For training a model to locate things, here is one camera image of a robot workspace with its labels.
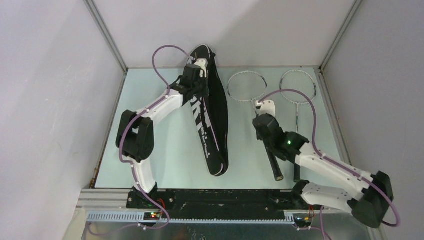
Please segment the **black racket bag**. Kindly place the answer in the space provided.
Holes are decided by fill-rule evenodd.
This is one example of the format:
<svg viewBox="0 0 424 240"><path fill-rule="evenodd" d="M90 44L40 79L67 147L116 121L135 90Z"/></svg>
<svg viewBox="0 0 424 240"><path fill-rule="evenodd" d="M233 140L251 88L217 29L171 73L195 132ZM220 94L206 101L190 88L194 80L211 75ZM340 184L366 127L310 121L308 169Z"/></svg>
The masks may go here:
<svg viewBox="0 0 424 240"><path fill-rule="evenodd" d="M190 106L208 171L212 176L219 177L229 168L227 97L212 49L201 44L191 51L190 56L207 60L209 94L206 97L193 97Z"/></svg>

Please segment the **white racket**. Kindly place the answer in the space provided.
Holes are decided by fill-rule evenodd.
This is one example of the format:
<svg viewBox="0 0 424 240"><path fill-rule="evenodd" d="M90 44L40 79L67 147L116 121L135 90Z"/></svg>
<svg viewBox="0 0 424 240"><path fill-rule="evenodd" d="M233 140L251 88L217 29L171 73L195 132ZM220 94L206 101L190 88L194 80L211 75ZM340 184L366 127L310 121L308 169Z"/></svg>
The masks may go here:
<svg viewBox="0 0 424 240"><path fill-rule="evenodd" d="M313 77L304 70L292 69L283 74L279 82L280 89L291 89L306 95L310 101L317 96L317 85ZM308 105L309 102L295 92L282 92L282 96L295 105L295 132L299 133L299 112L301 105Z"/></svg>
<svg viewBox="0 0 424 240"><path fill-rule="evenodd" d="M235 73L226 84L228 96L237 102L250 103L256 117L259 116L261 107L258 100L267 93L267 89L266 79L251 70Z"/></svg>

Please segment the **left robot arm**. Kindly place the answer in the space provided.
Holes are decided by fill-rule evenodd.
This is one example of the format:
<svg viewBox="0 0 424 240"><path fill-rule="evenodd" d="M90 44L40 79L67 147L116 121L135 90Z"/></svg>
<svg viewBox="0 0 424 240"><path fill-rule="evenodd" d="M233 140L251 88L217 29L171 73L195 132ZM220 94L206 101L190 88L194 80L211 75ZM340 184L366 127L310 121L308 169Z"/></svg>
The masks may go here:
<svg viewBox="0 0 424 240"><path fill-rule="evenodd" d="M207 92L207 70L205 66L188 64L175 82L150 105L138 110L126 110L121 116L116 144L119 158L129 163L140 191L138 201L145 208L153 208L158 202L154 191L154 179L150 156L155 147L155 127L173 111L183 107L193 97Z"/></svg>

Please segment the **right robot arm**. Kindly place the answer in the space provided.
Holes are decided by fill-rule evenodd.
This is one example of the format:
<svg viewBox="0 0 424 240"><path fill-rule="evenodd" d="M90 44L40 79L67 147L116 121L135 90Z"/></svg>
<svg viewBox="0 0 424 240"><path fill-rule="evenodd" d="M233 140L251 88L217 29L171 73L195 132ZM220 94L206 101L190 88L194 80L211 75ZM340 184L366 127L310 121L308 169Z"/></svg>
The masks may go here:
<svg viewBox="0 0 424 240"><path fill-rule="evenodd" d="M305 167L338 184L330 187L300 180L291 191L291 204L297 209L320 205L341 210L363 225L378 229L384 223L390 203L394 200L389 175L375 174L330 159L319 152L306 137L285 132L270 114L253 119L257 139L275 159Z"/></svg>

